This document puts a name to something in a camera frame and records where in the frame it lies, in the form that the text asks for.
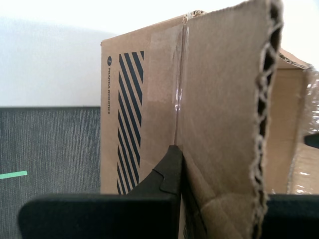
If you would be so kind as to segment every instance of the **gray carpet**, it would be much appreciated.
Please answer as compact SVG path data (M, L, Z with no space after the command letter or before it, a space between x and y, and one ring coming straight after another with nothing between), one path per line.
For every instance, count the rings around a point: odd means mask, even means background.
M99 192L100 109L0 109L0 239L19 239L16 215L35 196Z

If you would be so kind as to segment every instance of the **green line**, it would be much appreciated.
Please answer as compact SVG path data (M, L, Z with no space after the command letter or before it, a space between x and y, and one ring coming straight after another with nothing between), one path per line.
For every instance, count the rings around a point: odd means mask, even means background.
M0 179L14 178L14 177L20 177L20 176L25 176L25 175L28 175L27 171L20 171L20 172L15 172L15 173L5 173L5 174L0 174Z

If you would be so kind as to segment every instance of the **black plastic part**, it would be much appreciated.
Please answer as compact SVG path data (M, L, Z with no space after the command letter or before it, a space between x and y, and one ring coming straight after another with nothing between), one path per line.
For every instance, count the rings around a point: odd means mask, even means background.
M271 195L261 239L312 239L318 235L318 195Z
M23 239L177 239L182 152L162 161L128 195L51 195L20 210Z
M306 145L314 148L319 148L319 133L307 135L305 136L304 140Z
M179 148L170 146L147 178L125 196L69 194L35 199L20 210L22 238L177 239L182 159ZM270 195L267 205L261 239L317 236L318 195Z

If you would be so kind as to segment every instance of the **brown cardboard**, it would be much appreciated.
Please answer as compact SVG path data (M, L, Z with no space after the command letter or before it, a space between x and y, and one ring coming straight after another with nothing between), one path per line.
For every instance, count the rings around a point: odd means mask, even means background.
M307 81L302 69L279 68L274 80L265 168L268 193L287 193Z
M257 236L281 27L280 1L251 0L103 41L101 192L128 193L175 143L193 195L179 231Z

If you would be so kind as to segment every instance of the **white wall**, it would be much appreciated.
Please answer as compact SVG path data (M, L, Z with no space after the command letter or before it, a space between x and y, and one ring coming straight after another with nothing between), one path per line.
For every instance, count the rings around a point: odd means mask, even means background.
M0 18L0 106L98 106L100 42L111 36Z
M319 68L316 1L284 0L282 47ZM0 0L0 107L98 106L101 40L240 2Z

